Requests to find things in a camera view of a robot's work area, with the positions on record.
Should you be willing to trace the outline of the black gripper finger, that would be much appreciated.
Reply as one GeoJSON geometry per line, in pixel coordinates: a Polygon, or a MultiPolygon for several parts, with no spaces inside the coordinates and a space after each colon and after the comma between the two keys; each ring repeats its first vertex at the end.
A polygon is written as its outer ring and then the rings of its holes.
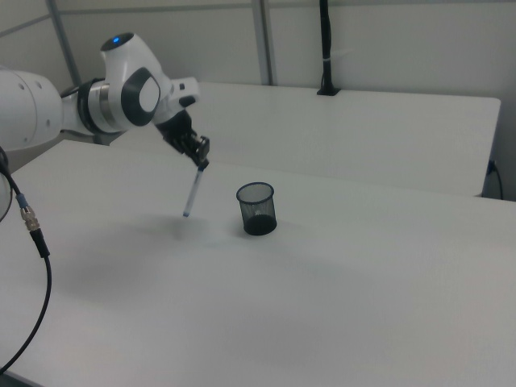
{"type": "Polygon", "coordinates": [[[195,137],[187,136],[183,140],[184,153],[195,163],[196,166],[201,164],[198,155],[198,141],[195,137]]]}
{"type": "Polygon", "coordinates": [[[204,170],[209,165],[208,154],[210,152],[210,140],[201,136],[198,139],[197,149],[196,149],[196,157],[198,159],[197,167],[198,170],[204,170]]]}

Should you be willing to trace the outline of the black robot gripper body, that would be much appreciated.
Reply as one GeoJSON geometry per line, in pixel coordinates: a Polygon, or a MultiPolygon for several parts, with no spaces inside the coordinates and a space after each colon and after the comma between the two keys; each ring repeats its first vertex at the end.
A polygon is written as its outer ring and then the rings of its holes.
{"type": "Polygon", "coordinates": [[[197,139],[197,133],[192,128],[192,119],[187,112],[179,112],[168,121],[157,123],[156,128],[163,140],[181,154],[185,154],[183,140],[187,136],[197,139]]]}

